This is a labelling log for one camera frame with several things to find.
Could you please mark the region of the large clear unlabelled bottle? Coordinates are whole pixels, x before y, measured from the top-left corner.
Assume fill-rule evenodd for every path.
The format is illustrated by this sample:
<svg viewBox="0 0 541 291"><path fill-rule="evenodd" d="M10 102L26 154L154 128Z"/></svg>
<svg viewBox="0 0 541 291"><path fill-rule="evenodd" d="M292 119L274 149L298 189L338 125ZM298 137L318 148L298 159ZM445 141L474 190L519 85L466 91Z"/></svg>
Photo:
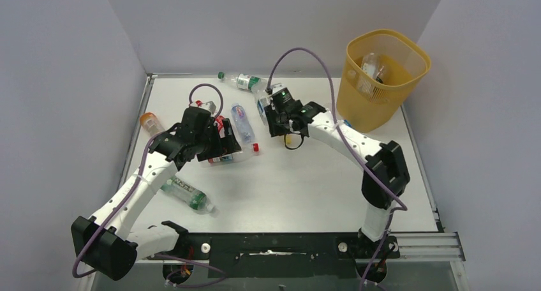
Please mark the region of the large clear unlabelled bottle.
<svg viewBox="0 0 541 291"><path fill-rule="evenodd" d="M381 84L387 80L390 71L382 56L374 52L368 53L362 58L360 68L369 78ZM359 79L357 89L367 96L374 96L376 93L376 86L364 78Z"/></svg>

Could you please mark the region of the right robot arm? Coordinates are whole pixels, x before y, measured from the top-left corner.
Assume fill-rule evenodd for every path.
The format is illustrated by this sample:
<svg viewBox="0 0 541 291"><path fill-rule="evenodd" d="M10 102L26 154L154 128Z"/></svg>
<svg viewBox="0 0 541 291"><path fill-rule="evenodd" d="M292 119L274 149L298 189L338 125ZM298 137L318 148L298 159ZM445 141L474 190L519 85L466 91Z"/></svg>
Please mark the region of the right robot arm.
<svg viewBox="0 0 541 291"><path fill-rule="evenodd" d="M400 205L399 197L410 182L401 146L391 140L383 143L359 133L333 118L331 110L310 101L303 104L285 87L263 92L257 108L272 137L298 134L313 138L341 153L363 171L361 192L367 202L361 225L359 249L375 257L384 249L383 235L390 215Z"/></svg>

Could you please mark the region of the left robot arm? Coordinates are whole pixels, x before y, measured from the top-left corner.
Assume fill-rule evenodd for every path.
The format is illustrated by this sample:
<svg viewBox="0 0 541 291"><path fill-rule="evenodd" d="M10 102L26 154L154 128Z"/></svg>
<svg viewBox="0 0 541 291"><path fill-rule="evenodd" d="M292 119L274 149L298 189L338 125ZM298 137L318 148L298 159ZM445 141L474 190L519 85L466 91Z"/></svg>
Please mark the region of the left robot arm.
<svg viewBox="0 0 541 291"><path fill-rule="evenodd" d="M187 233L181 226L164 221L134 232L132 227L166 181L193 159L206 161L236 153L241 147L231 121L222 121L202 107L188 107L182 120L153 135L144 147L137 170L120 189L89 218L79 216L71 225L76 253L75 278L81 262L117 281L137 260L169 252L181 245Z"/></svg>

